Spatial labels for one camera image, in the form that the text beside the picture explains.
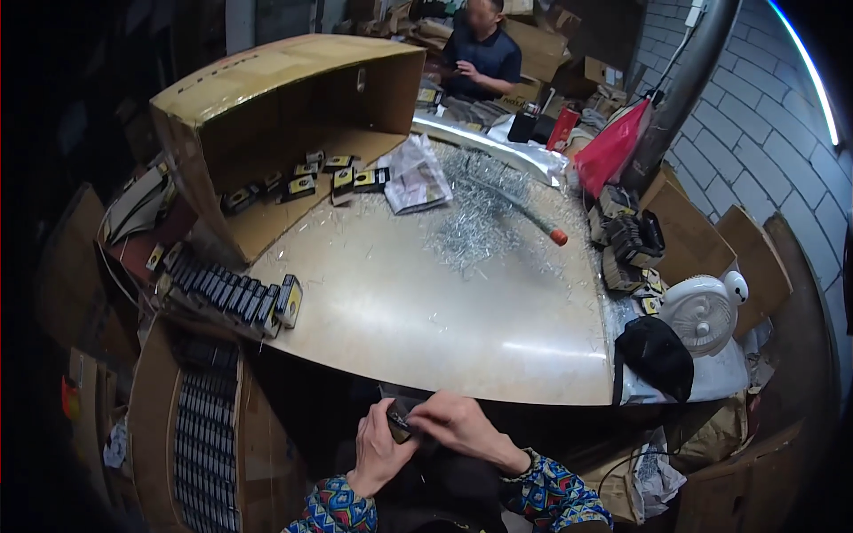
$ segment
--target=row of boxes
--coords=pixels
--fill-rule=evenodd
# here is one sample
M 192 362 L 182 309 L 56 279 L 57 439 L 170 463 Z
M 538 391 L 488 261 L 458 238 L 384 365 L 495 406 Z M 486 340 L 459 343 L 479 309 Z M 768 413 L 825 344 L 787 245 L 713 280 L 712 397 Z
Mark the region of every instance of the row of boxes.
M 180 242 L 164 264 L 170 298 L 249 339 L 273 339 L 282 325 L 296 326 L 302 286 L 295 275 L 285 275 L 281 285 L 266 287 L 221 264 L 198 259 Z

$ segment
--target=patterned jacket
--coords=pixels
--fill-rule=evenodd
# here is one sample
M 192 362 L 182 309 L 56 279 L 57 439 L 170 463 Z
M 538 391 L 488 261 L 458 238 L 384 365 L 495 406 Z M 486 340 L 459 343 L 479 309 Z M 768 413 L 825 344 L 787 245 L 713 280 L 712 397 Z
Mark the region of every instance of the patterned jacket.
M 532 449 L 525 451 L 532 458 L 531 467 L 517 478 L 502 478 L 505 484 L 518 488 L 502 503 L 532 522 L 532 533 L 558 533 L 565 527 L 590 521 L 601 521 L 612 529 L 610 513 L 581 478 Z M 294 520 L 282 533 L 376 532 L 374 499 L 356 495 L 345 476 L 322 480 L 305 498 L 305 504 L 302 518 Z

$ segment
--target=crumpled paper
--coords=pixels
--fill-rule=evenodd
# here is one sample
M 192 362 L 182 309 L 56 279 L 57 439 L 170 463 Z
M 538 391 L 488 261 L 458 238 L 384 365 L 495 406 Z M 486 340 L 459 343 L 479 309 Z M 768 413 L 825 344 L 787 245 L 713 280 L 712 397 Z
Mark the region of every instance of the crumpled paper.
M 664 428 L 652 433 L 652 439 L 640 448 L 647 451 L 668 451 Z M 670 465 L 670 457 L 664 454 L 648 454 L 637 459 L 634 465 L 634 490 L 642 500 L 641 520 L 645 521 L 666 511 L 666 502 L 678 494 L 688 479 Z
M 127 415 L 121 417 L 109 432 L 109 442 L 104 444 L 104 464 L 111 468 L 121 468 L 127 456 Z
M 390 169 L 385 197 L 395 215 L 423 211 L 453 200 L 426 134 L 409 135 L 403 144 L 383 155 L 377 166 Z

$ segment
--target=table surface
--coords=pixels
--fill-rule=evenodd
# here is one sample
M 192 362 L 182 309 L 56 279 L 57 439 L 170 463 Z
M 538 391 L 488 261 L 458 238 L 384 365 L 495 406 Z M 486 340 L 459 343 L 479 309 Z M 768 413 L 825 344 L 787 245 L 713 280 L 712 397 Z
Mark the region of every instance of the table surface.
M 529 197 L 560 222 L 569 242 L 557 247 L 513 215 L 501 223 L 519 231 L 522 245 L 464 273 L 425 246 L 454 202 L 399 217 L 381 195 L 345 207 L 321 202 L 249 271 L 264 284 L 294 274 L 305 292 L 296 328 L 265 343 L 426 391 L 612 404 L 612 340 L 602 328 L 589 229 L 579 223 L 585 213 L 578 200 L 533 180 Z

